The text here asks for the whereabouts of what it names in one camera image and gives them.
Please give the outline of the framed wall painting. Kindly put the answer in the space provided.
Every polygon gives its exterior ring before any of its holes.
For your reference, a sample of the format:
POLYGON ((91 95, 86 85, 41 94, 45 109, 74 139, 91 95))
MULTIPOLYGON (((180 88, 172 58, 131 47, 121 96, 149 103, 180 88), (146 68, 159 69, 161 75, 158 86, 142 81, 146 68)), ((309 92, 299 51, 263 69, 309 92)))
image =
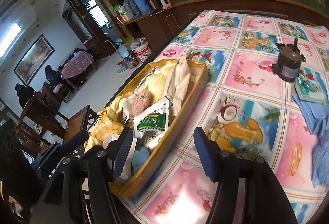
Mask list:
POLYGON ((13 71, 15 75, 25 86, 28 86, 36 73, 40 70, 45 61, 47 61, 54 53, 54 51, 53 46, 51 46, 46 37, 41 34, 32 46, 29 47, 14 68, 13 71))

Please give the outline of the yellow cardboard tray box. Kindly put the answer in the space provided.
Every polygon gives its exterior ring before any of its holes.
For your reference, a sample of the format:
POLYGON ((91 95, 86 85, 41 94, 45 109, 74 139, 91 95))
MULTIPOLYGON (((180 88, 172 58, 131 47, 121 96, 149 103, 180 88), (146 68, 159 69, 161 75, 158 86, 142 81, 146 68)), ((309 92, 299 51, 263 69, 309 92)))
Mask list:
POLYGON ((98 112, 89 130, 85 150, 107 148, 129 131, 123 158, 111 157, 113 174, 107 183, 118 197, 135 196, 146 186, 177 139, 207 81, 205 63, 163 59, 145 65, 112 100, 98 112))

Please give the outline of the wooden chair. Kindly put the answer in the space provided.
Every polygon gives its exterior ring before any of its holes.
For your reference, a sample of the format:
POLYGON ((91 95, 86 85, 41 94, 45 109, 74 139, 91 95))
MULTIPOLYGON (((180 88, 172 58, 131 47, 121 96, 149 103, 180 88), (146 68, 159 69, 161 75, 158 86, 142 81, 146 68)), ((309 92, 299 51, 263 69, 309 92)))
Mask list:
POLYGON ((77 133, 87 131, 88 126, 91 126, 94 123, 90 122, 90 120, 95 121, 98 118, 98 115, 92 110, 90 105, 86 105, 72 117, 67 118, 58 110, 50 107, 35 94, 26 103, 21 113, 18 124, 16 125, 17 132, 22 127, 25 117, 28 117, 46 131, 50 131, 66 142, 73 138, 77 133))

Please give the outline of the green white herbal sachet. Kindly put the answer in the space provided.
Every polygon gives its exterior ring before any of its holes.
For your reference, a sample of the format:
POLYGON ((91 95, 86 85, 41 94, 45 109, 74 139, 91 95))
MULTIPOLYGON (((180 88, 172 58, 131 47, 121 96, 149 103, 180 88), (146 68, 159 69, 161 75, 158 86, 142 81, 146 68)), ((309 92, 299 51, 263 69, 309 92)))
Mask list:
POLYGON ((167 132, 169 128, 169 99, 164 96, 133 118, 134 136, 142 138, 145 131, 167 132))

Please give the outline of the colourful patterned tablecloth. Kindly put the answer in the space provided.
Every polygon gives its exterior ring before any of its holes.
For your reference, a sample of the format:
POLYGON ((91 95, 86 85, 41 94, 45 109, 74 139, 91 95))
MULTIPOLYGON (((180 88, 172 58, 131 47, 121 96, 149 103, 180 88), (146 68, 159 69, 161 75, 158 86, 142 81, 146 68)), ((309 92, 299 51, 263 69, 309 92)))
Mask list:
POLYGON ((307 223, 328 189, 311 181, 317 137, 292 98, 294 86, 272 73, 278 43, 306 57, 301 75, 328 91, 328 28, 280 18, 205 10, 158 55, 204 62, 209 71, 195 109, 146 187, 123 204, 140 223, 204 223, 216 184, 198 157, 193 130, 240 158, 264 158, 285 190, 299 223, 307 223))

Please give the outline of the teal tissue pack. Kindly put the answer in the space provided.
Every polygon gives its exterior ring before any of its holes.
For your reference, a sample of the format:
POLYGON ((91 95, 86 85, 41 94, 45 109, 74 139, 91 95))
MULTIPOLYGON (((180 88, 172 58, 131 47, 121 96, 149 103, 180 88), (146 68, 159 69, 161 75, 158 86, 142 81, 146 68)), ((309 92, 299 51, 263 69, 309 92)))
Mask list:
POLYGON ((296 77, 294 86, 300 100, 322 105, 326 103, 326 95, 319 82, 308 78, 296 77))

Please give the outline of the yellow fluffy towel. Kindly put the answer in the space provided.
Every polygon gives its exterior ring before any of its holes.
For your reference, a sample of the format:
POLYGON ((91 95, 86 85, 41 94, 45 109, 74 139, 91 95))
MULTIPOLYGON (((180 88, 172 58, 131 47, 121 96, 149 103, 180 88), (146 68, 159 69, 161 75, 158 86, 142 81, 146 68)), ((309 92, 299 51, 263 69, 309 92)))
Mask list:
MULTIPOLYGON (((137 90, 137 94, 141 94, 143 90, 148 90, 151 94, 150 105, 157 102, 164 92, 166 78, 169 71, 174 67, 174 63, 167 63, 158 68, 152 75, 146 78, 146 82, 137 90)), ((112 103, 103 108, 99 113, 99 118, 94 127, 89 131, 89 139, 85 142, 85 152, 90 150, 94 145, 102 145, 104 136, 109 133, 120 135, 124 128, 124 124, 119 122, 119 113, 123 112, 124 102, 132 96, 132 92, 117 96, 112 103)))

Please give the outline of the pink plush toy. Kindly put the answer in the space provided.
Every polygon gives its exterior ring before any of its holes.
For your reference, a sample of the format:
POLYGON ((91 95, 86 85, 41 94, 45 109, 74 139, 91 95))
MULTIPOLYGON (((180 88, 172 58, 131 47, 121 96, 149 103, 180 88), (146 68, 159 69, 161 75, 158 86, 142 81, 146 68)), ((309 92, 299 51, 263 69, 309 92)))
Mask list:
POLYGON ((152 94, 148 89, 143 89, 140 93, 138 93, 132 104, 132 115, 135 117, 148 108, 151 98, 152 94))

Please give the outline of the purple cloth covered table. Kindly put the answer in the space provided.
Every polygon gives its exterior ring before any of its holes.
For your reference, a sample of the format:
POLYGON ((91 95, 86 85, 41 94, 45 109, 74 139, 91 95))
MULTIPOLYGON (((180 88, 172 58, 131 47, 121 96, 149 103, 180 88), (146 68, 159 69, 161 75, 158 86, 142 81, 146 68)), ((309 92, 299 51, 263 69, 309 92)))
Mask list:
POLYGON ((79 51, 74 54, 73 58, 61 70, 61 78, 67 80, 82 74, 92 63, 94 58, 86 51, 79 51))

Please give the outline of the metal kettle on floor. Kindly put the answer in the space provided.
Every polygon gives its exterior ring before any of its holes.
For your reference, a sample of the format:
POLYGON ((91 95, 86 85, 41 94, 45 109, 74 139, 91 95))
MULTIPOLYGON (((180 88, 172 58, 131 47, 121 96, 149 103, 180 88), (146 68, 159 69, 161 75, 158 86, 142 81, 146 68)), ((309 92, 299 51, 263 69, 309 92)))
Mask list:
POLYGON ((138 67, 139 60, 136 57, 125 57, 122 61, 118 62, 117 65, 119 66, 117 73, 122 73, 127 69, 133 69, 138 67))

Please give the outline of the white printed medicine packet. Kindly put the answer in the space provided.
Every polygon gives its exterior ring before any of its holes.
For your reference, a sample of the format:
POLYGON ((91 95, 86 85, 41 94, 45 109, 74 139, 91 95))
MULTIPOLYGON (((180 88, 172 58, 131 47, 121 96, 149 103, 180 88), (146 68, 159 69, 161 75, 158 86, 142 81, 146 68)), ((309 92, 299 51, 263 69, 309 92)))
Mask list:
POLYGON ((126 99, 123 103, 122 113, 123 113, 123 124, 127 124, 132 121, 134 118, 134 114, 132 112, 132 105, 134 103, 133 99, 126 99))

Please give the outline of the white plastic bucket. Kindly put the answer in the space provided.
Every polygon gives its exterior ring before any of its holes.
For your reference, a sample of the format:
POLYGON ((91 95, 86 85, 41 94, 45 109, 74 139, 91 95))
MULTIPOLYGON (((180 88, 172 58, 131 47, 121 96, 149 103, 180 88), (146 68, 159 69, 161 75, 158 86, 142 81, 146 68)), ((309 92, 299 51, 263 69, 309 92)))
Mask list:
POLYGON ((144 62, 152 54, 152 48, 145 37, 135 39, 130 48, 141 62, 144 62))

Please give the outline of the black electric motor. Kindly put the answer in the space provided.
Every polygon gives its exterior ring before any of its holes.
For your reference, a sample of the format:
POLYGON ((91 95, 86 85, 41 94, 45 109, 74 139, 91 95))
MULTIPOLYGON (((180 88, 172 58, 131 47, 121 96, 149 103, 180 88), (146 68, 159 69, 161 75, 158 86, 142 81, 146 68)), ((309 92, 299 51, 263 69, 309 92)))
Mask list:
POLYGON ((293 43, 278 43, 278 59, 272 65, 273 74, 277 75, 285 82, 294 82, 299 74, 301 63, 306 61, 305 56, 298 49, 298 38, 293 43))

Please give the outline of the large white striped pouch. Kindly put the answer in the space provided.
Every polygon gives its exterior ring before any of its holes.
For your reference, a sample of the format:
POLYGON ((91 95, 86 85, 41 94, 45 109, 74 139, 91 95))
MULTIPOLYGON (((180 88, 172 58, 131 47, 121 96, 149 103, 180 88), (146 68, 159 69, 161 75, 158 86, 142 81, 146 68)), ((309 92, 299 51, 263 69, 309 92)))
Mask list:
POLYGON ((169 99, 169 111, 177 116, 187 93, 191 71, 187 59, 183 56, 169 71, 163 95, 169 99))

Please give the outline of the lemon print tissue pack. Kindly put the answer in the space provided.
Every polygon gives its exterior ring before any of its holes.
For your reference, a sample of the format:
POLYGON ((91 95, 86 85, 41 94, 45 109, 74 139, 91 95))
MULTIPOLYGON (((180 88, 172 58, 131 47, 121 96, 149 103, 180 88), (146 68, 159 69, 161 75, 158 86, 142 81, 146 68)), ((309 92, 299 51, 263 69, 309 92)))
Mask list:
POLYGON ((142 137, 143 147, 146 147, 150 152, 152 152, 158 146, 165 133, 165 131, 159 130, 145 131, 142 137))

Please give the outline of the small blue plush toy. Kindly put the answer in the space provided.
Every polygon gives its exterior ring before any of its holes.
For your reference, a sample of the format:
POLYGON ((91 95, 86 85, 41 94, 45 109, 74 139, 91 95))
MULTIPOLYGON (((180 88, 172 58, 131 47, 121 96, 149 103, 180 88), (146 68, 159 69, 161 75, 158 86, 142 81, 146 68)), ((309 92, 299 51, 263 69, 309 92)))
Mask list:
POLYGON ((146 147, 139 147, 135 150, 132 159, 132 172, 133 175, 144 165, 149 158, 149 150, 146 147))

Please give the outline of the blue thermos jug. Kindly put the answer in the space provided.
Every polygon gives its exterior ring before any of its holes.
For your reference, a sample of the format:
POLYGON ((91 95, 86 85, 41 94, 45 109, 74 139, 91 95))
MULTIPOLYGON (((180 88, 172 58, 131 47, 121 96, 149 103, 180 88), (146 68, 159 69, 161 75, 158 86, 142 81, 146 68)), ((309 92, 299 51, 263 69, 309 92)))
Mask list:
POLYGON ((140 10, 142 15, 147 15, 152 11, 152 8, 147 0, 133 0, 140 10))

